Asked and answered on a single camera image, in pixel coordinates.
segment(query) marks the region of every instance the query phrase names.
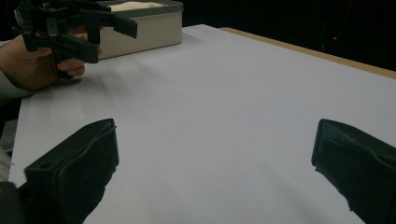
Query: hand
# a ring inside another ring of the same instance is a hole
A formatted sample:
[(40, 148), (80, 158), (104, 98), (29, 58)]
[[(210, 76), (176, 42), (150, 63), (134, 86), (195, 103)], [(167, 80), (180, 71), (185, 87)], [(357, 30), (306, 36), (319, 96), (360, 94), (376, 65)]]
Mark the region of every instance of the hand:
[(72, 58), (61, 61), (55, 67), (51, 49), (39, 48), (30, 52), (21, 35), (0, 48), (0, 68), (14, 86), (28, 91), (37, 91), (59, 81), (56, 68), (66, 71), (70, 76), (82, 76), (84, 64)]

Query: white paper surface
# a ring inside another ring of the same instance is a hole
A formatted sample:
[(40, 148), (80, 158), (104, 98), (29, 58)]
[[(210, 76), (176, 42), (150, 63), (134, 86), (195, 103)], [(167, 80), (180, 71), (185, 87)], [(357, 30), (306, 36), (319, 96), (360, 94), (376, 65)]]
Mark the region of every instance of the white paper surface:
[(311, 164), (320, 119), (396, 146), (396, 80), (200, 25), (88, 64), (21, 105), (10, 180), (113, 118), (120, 165), (87, 224), (362, 223)]

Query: beige box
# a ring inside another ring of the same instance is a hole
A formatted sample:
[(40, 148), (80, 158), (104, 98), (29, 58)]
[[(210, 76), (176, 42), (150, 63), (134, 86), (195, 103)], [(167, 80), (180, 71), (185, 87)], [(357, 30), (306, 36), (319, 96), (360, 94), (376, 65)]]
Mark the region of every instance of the beige box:
[[(100, 5), (111, 6), (128, 1), (100, 2)], [(148, 49), (157, 49), (176, 45), (181, 42), (183, 4), (175, 1), (134, 1), (152, 2), (159, 7), (147, 7), (117, 11), (137, 23), (137, 37), (122, 35), (105, 27), (101, 31), (102, 54), (99, 59), (107, 59)]]

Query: white tabletop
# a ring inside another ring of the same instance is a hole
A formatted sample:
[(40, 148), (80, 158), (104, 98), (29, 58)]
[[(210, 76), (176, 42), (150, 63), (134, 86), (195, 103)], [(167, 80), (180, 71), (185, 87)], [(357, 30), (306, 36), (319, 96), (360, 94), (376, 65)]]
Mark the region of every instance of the white tabletop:
[(85, 223), (362, 223), (311, 164), (320, 119), (396, 146), (396, 80), (204, 25), (21, 104), (10, 181), (113, 118), (120, 165)]

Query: wooden table edge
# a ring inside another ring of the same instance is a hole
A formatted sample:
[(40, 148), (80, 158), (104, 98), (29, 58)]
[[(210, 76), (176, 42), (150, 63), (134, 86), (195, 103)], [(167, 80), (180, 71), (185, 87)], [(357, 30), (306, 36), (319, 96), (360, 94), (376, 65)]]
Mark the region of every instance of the wooden table edge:
[(305, 54), (312, 55), (312, 56), (315, 56), (315, 57), (318, 57), (318, 58), (321, 58), (321, 59), (329, 60), (331, 62), (340, 63), (340, 64), (343, 64), (343, 65), (346, 65), (346, 66), (358, 68), (360, 70), (363, 70), (363, 71), (366, 71), (366, 72), (370, 72), (370, 73), (374, 73), (374, 74), (377, 74), (377, 75), (380, 75), (380, 76), (383, 76), (383, 77), (390, 77), (390, 78), (396, 79), (396, 72), (388, 70), (388, 69), (375, 67), (375, 66), (372, 66), (372, 65), (366, 64), (366, 63), (358, 63), (358, 62), (355, 62), (355, 61), (352, 61), (352, 60), (349, 60), (349, 59), (333, 56), (331, 54), (326, 54), (326, 53), (315, 51), (315, 50), (312, 50), (312, 49), (302, 48), (302, 47), (299, 47), (299, 46), (295, 46), (295, 45), (292, 45), (292, 44), (288, 44), (288, 43), (281, 42), (281, 41), (278, 41), (278, 40), (274, 40), (274, 39), (271, 39), (271, 38), (267, 38), (267, 37), (264, 37), (264, 36), (254, 35), (254, 34), (251, 34), (251, 33), (244, 32), (244, 31), (239, 31), (239, 30), (236, 30), (236, 29), (233, 29), (233, 28), (230, 28), (230, 27), (221, 27), (220, 30), (223, 30), (223, 31), (235, 34), (235, 35), (241, 35), (241, 36), (248, 37), (248, 38), (251, 38), (251, 39), (259, 40), (259, 41), (262, 41), (262, 42), (265, 42), (265, 43), (268, 43), (268, 44), (279, 46), (281, 48), (292, 49), (292, 50), (295, 50), (295, 51), (299, 51), (301, 53), (305, 53)]

